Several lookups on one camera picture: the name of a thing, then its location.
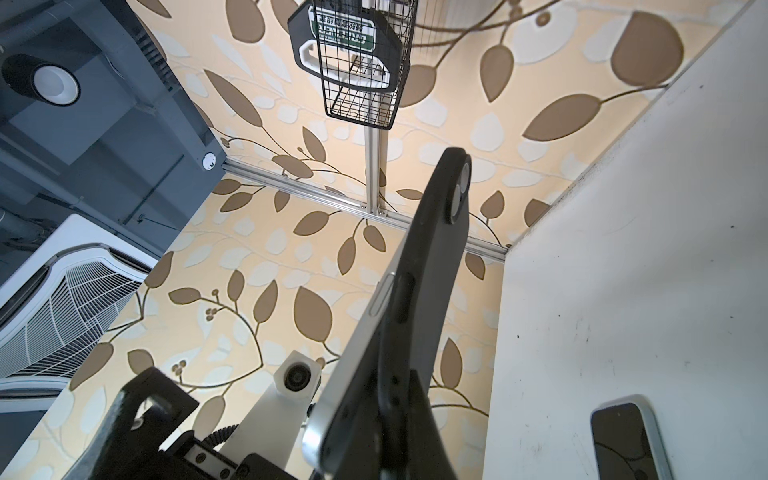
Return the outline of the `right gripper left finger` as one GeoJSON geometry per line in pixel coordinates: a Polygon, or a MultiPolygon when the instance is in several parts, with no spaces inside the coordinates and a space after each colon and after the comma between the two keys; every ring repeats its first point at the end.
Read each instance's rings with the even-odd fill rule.
{"type": "Polygon", "coordinates": [[[150,367],[118,392],[89,446],[66,479],[131,479],[199,402],[150,367]]]}

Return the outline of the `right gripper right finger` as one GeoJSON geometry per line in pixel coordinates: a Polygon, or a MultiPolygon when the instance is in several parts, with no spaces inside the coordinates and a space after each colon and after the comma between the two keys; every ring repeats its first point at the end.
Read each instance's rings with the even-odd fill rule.
{"type": "Polygon", "coordinates": [[[409,372],[407,393],[394,418],[380,412],[375,382],[355,402],[351,425],[330,446],[326,466],[333,479],[455,479],[418,373],[409,372]]]}

